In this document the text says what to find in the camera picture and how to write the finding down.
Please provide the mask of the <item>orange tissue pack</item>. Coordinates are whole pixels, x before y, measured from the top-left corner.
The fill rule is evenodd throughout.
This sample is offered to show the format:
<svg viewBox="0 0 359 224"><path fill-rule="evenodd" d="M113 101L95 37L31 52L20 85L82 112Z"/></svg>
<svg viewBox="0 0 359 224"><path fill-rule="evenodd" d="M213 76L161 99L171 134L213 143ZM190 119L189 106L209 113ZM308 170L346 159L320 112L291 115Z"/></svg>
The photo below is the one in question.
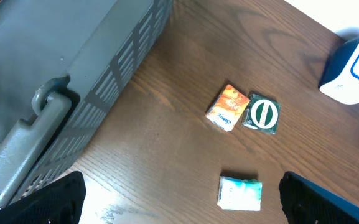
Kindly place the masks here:
<svg viewBox="0 0 359 224"><path fill-rule="evenodd" d="M247 96L228 84L207 110L205 117L229 132L233 130L249 103L250 99Z"/></svg>

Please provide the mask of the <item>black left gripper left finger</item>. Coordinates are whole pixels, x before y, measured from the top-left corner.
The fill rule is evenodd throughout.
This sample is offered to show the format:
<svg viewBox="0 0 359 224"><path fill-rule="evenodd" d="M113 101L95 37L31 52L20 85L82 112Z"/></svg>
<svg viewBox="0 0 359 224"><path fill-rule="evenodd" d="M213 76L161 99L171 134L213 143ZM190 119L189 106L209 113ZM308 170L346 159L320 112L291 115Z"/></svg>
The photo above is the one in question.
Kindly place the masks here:
<svg viewBox="0 0 359 224"><path fill-rule="evenodd" d="M85 195L83 174L72 172L0 210L0 224L78 223Z"/></svg>

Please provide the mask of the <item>green tissue pack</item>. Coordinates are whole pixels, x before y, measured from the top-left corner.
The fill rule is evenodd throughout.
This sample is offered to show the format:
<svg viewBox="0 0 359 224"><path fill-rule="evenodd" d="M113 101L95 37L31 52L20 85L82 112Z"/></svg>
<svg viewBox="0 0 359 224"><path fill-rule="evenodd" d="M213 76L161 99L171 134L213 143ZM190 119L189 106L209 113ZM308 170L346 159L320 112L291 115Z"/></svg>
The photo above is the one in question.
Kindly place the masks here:
<svg viewBox="0 0 359 224"><path fill-rule="evenodd" d="M217 205L223 210L261 210L263 183L220 176Z"/></svg>

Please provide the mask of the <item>round green white item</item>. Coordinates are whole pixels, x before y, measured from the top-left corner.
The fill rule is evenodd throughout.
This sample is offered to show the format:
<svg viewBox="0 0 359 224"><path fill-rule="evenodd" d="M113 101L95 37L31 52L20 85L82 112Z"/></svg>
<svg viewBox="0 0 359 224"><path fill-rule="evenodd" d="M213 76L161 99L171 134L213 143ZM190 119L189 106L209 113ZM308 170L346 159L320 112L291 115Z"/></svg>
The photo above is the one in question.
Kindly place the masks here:
<svg viewBox="0 0 359 224"><path fill-rule="evenodd" d="M241 125L266 134L276 134L281 104L257 94L250 94Z"/></svg>

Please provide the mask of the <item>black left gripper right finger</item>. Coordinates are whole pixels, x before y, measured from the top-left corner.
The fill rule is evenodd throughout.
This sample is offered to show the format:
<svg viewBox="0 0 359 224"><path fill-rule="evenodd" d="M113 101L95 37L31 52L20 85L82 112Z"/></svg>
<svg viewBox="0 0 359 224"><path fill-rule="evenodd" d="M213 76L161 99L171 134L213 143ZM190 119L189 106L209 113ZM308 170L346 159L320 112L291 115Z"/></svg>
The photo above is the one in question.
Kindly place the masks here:
<svg viewBox="0 0 359 224"><path fill-rule="evenodd" d="M289 223L359 224L359 207L294 172L284 173L279 193Z"/></svg>

